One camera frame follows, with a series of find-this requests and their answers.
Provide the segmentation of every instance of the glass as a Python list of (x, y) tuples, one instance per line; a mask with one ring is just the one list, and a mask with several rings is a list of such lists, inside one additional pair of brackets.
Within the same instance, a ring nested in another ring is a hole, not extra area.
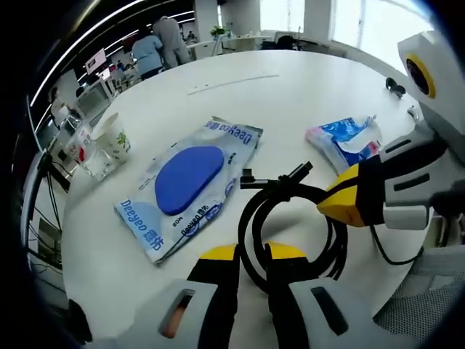
[(91, 139), (89, 123), (71, 113), (61, 123), (58, 140), (67, 156), (98, 181), (115, 169), (113, 160)]
[(304, 31), (305, 0), (260, 0), (260, 30)]
[(360, 49), (406, 74), (397, 43), (431, 30), (430, 23), (411, 11), (385, 1), (368, 0)]
[(358, 46), (362, 0), (335, 1), (332, 39), (353, 47)]

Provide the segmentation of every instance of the chair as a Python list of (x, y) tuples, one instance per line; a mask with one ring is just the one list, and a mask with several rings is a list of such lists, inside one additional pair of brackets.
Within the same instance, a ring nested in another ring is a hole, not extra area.
[(425, 340), (464, 287), (465, 246), (425, 250), (374, 321), (394, 334)]

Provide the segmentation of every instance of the paper cup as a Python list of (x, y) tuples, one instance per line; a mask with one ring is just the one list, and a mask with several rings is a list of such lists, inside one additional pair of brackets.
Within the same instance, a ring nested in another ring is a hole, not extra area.
[(92, 133), (92, 139), (116, 161), (120, 163), (127, 161), (131, 144), (118, 113), (110, 116), (102, 124), (98, 123)]

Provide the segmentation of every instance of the office desk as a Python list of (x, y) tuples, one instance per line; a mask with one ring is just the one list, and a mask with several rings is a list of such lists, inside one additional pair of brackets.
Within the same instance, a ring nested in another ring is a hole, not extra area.
[[(221, 39), (221, 42), (216, 48), (215, 55), (219, 55), (225, 50), (244, 52), (244, 51), (254, 51), (258, 49), (263, 41), (270, 40), (270, 36), (241, 36), (227, 38), (224, 37)], [(215, 47), (215, 41), (202, 41), (197, 44), (187, 45), (187, 49), (190, 51), (191, 56), (194, 60), (201, 60), (202, 58), (211, 57), (213, 55), (213, 49)]]
[[(132, 158), (98, 184), (77, 170), (63, 222), (66, 292), (84, 309), (94, 338), (129, 327), (137, 307), (172, 279), (186, 278), (203, 252), (237, 242), (240, 214), (256, 193), (235, 188), (218, 218), (156, 267), (113, 211), (113, 202), (134, 188), (152, 157), (218, 116), (264, 129), (249, 164), (254, 176), (277, 178), (311, 161), (314, 168), (303, 183), (326, 188), (336, 174), (304, 140), (308, 127), (376, 114), (384, 144), (413, 129), (407, 108), (417, 102), (408, 95), (401, 100), (391, 95), (384, 80), (370, 68), (339, 57), (253, 51), (182, 65), (117, 96), (103, 118), (119, 112), (131, 140)], [(375, 314), (410, 266), (388, 265), (369, 229), (348, 230), (347, 264), (340, 283), (363, 297)], [(426, 231), (383, 226), (377, 230), (393, 260), (416, 255), (426, 235)], [(262, 235), (264, 240), (297, 246), (313, 260), (326, 242), (326, 232), (324, 216), (310, 202), (296, 198), (272, 212)], [(252, 255), (250, 231), (246, 243)], [(230, 348), (277, 347), (267, 298), (244, 269), (232, 330)]]

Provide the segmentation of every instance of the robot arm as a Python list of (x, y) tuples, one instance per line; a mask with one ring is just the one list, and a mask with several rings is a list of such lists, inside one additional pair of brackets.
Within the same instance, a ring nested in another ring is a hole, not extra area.
[(318, 209), (348, 225), (424, 229), (430, 207), (445, 216), (465, 210), (464, 77), (439, 33), (398, 46), (424, 120), (328, 189)]

